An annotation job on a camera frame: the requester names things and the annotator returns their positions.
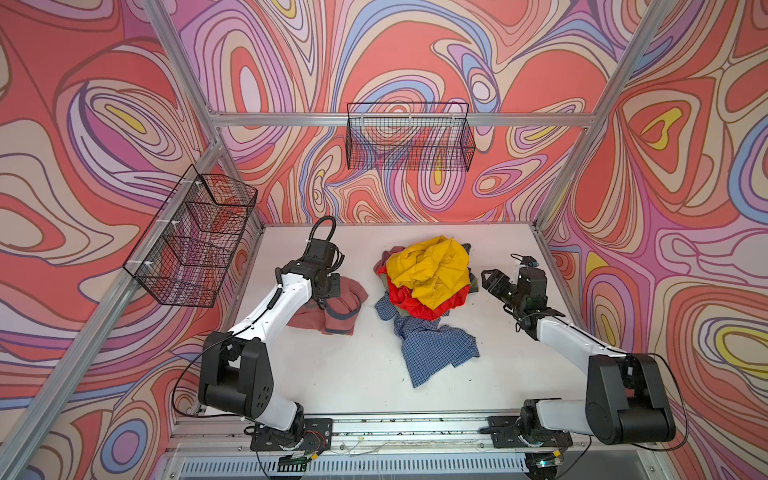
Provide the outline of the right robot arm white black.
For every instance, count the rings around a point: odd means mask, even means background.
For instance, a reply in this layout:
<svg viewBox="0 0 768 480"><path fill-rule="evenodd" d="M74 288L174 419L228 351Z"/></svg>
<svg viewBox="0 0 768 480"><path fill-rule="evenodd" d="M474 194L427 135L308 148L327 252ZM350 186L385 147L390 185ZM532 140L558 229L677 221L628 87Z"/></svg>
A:
<svg viewBox="0 0 768 480"><path fill-rule="evenodd" d="M481 272L481 285L501 301L517 329L568 360L586 376L580 400L529 399L516 429L526 442L559 433L590 435L605 445L664 443L677 434L659 365L649 354L610 346L548 305L546 273L519 268L516 280L498 269Z"/></svg>

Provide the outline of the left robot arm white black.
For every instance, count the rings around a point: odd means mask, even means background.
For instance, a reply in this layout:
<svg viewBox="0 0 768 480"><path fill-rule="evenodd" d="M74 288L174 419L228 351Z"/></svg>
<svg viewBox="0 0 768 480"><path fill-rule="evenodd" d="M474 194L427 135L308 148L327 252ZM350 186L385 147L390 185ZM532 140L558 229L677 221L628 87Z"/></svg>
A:
<svg viewBox="0 0 768 480"><path fill-rule="evenodd" d="M303 255L275 270L275 285L243 320L214 331L201 355L198 402L265 427L289 431L300 405L275 392L270 346L308 302L337 294L344 255L329 240L312 238Z"/></svg>

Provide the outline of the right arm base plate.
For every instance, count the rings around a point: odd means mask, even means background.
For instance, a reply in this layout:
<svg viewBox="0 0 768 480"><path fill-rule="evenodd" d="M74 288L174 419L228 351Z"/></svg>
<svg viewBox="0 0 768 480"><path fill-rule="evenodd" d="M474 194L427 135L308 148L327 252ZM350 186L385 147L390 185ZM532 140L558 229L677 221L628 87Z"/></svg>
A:
<svg viewBox="0 0 768 480"><path fill-rule="evenodd" d="M519 416L490 416L488 424L478 432L489 435L497 449L529 448L567 450L573 446L571 435L565 431L545 429L537 420Z"/></svg>

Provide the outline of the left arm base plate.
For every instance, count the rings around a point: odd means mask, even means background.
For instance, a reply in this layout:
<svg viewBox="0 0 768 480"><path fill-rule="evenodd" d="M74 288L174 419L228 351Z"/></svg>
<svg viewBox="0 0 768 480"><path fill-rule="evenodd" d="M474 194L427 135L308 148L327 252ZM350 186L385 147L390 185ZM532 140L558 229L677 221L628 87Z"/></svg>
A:
<svg viewBox="0 0 768 480"><path fill-rule="evenodd" d="M247 427L254 452L323 453L332 445L334 422L328 417L299 419L288 430L277 430L262 424Z"/></svg>

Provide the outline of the maroon garment grey trim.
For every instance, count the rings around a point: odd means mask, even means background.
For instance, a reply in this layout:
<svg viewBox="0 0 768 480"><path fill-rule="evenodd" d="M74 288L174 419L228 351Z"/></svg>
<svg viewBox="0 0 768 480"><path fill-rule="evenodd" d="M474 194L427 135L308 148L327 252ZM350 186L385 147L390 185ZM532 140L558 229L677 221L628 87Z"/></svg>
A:
<svg viewBox="0 0 768 480"><path fill-rule="evenodd" d="M318 331L324 335L352 336L362 306L368 299L364 287L342 276L338 297L329 298L324 307L310 300L291 318L289 327Z"/></svg>

